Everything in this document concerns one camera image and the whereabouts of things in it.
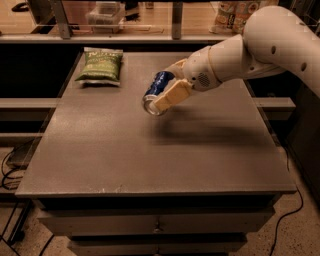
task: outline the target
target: cabinet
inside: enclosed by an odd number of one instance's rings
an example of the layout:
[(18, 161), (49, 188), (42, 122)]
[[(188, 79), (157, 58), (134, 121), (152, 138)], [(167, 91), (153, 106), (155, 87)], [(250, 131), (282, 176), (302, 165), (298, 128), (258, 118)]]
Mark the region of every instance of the cabinet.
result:
[(161, 117), (141, 106), (156, 72), (190, 52), (125, 52), (121, 85), (74, 81), (16, 193), (77, 255), (225, 254), (295, 191), (242, 80)]

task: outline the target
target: can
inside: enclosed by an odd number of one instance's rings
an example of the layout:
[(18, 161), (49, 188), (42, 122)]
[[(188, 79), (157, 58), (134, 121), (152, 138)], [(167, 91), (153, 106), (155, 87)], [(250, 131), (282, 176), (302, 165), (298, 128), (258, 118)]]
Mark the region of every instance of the can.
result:
[(163, 115), (166, 112), (157, 110), (153, 101), (164, 91), (169, 81), (174, 77), (174, 74), (168, 71), (161, 71), (155, 75), (152, 84), (142, 98), (142, 106), (145, 111), (156, 116)]

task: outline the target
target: green bag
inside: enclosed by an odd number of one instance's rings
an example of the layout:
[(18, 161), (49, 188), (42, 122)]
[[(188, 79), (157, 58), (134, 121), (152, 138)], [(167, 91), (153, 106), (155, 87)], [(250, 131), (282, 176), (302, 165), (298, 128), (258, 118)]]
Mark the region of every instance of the green bag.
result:
[(85, 66), (75, 81), (120, 85), (122, 50), (84, 48)]

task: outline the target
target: black cable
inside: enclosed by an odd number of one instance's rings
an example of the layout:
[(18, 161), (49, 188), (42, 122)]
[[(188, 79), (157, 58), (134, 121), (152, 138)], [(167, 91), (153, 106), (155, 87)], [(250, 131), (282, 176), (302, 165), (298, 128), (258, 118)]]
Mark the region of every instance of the black cable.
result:
[(39, 256), (42, 256), (44, 251), (47, 249), (48, 245), (50, 244), (50, 242), (52, 241), (52, 239), (54, 238), (54, 235), (51, 235), (49, 240), (46, 242), (46, 244), (43, 246)]
[[(5, 175), (2, 177), (1, 186), (0, 187), (3, 187), (6, 190), (15, 190), (15, 189), (17, 189), (19, 184), (20, 184), (21, 179), (23, 178), (23, 176), (10, 177), (10, 175), (12, 173), (18, 172), (18, 171), (20, 171), (19, 168), (14, 168), (14, 169), (11, 169), (9, 172), (5, 173)], [(5, 183), (5, 181), (7, 179), (14, 180), (14, 181), (10, 181), (10, 182)]]
[(11, 219), (12, 219), (12, 217), (13, 217), (16, 209), (17, 209), (17, 207), (18, 207), (18, 204), (19, 204), (18, 202), (15, 203), (15, 205), (14, 205), (14, 207), (13, 207), (13, 209), (12, 209), (12, 212), (11, 212), (11, 214), (10, 214), (10, 217), (9, 217), (7, 223), (6, 223), (6, 226), (4, 227), (4, 229), (3, 229), (2, 233), (1, 233), (0, 242), (3, 241), (15, 254), (17, 254), (17, 256), (20, 256), (20, 254), (19, 254), (13, 247), (11, 247), (11, 246), (8, 244), (8, 242), (4, 239), (4, 234), (5, 234), (6, 231), (7, 231), (7, 228), (8, 228), (8, 226), (9, 226), (10, 222), (11, 222)]
[[(18, 149), (20, 149), (21, 147), (25, 146), (26, 144), (34, 141), (35, 139), (31, 139), (23, 144), (21, 144), (20, 146), (14, 148), (13, 150), (11, 150), (3, 159), (2, 159), (2, 162), (1, 162), (1, 172), (2, 172), (2, 175), (3, 175), (3, 178), (1, 180), (1, 184), (0, 184), (0, 188), (3, 187), (4, 189), (6, 190), (15, 190), (18, 188), (19, 186), (19, 183), (20, 183), (20, 180), (17, 180), (17, 179), (22, 179), (23, 176), (20, 176), (20, 177), (9, 177), (10, 174), (16, 172), (16, 171), (19, 171), (19, 168), (13, 168), (11, 169), (8, 173), (5, 173), (4, 171), (4, 163), (5, 161), (7, 160), (7, 158), (9, 158), (14, 152), (16, 152)], [(5, 183), (5, 181), (7, 179), (11, 179), (11, 180), (16, 180), (16, 181), (11, 181), (11, 182), (8, 182), (8, 183)]]
[[(287, 150), (285, 147), (284, 147), (284, 149), (285, 149), (286, 154), (287, 154), (287, 170), (288, 170), (288, 172), (290, 172), (290, 168), (289, 168), (289, 152), (288, 152), (288, 150)], [(282, 215), (282, 216), (278, 219), (278, 222), (277, 222), (277, 224), (276, 224), (274, 241), (273, 241), (273, 244), (272, 244), (272, 246), (271, 246), (271, 251), (270, 251), (269, 256), (272, 256), (272, 254), (273, 254), (273, 252), (274, 252), (274, 249), (276, 248), (277, 237), (278, 237), (278, 228), (279, 228), (280, 222), (281, 222), (285, 217), (287, 217), (287, 216), (289, 216), (289, 215), (292, 215), (292, 214), (295, 214), (295, 213), (299, 212), (299, 211), (303, 208), (303, 205), (304, 205), (303, 197), (302, 197), (302, 194), (301, 194), (298, 186), (296, 186), (296, 187), (297, 187), (297, 192), (298, 192), (298, 194), (299, 194), (299, 196), (300, 196), (301, 204), (300, 204), (300, 206), (299, 206), (296, 210), (294, 210), (294, 211), (292, 211), (292, 212), (288, 212), (288, 213)]]

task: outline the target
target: drawer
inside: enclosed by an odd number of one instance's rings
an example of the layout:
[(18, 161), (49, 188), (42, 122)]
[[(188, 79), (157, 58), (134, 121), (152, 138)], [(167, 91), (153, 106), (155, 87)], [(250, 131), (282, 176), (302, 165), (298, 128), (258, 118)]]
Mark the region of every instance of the drawer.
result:
[(78, 256), (201, 255), (239, 250), (242, 234), (91, 237), (72, 240), (68, 248)]
[(255, 232), (274, 214), (207, 212), (170, 214), (126, 213), (99, 210), (42, 212), (38, 218), (53, 234), (64, 236), (247, 233)]

